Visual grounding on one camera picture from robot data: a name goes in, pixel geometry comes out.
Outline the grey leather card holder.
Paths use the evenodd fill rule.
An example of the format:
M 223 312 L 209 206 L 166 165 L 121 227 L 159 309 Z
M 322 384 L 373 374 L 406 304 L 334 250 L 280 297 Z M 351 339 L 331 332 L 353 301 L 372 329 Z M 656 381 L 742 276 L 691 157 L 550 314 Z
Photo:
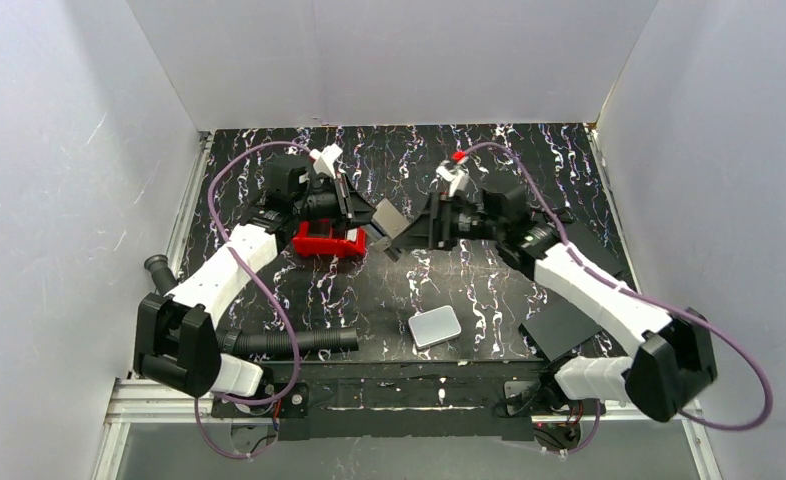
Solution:
M 383 199 L 377 206 L 371 222 L 363 227 L 368 247 L 384 253 L 392 261 L 398 261 L 402 251 L 392 245 L 409 223 L 389 199 Z

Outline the red plastic bin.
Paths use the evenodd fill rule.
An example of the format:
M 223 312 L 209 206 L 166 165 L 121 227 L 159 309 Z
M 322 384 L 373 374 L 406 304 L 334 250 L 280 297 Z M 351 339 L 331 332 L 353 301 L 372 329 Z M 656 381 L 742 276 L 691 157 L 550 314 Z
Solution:
M 362 257 L 366 254 L 366 235 L 358 244 L 350 244 L 345 234 L 351 229 L 338 229 L 328 220 L 302 222 L 292 239 L 294 250 L 300 256 L 335 256 L 338 258 Z

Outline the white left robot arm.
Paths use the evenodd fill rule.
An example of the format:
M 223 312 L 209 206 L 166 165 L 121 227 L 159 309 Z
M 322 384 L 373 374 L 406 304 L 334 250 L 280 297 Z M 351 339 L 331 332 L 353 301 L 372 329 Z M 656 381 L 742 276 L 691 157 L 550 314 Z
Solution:
M 230 353 L 228 336 L 218 334 L 215 324 L 302 223 L 328 221 L 351 230 L 371 222 L 375 209 L 340 173 L 341 154 L 329 145 L 273 164 L 225 243 L 187 280 L 174 280 L 163 255 L 145 261 L 156 290 L 138 306 L 136 374 L 194 398 L 214 393 L 258 402 L 263 369 Z

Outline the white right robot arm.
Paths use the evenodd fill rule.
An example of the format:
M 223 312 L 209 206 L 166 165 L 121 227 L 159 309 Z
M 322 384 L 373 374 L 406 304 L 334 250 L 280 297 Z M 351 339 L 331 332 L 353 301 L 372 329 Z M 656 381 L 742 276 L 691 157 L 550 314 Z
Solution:
M 717 378 L 710 334 L 683 314 L 634 298 L 633 290 L 562 242 L 558 227 L 527 204 L 521 188 L 483 190 L 479 203 L 429 195 L 423 211 L 392 239 L 400 250 L 449 250 L 461 239 L 490 240 L 512 269 L 557 293 L 623 348 L 622 357 L 563 361 L 541 377 L 554 404 L 634 404 L 666 422 Z

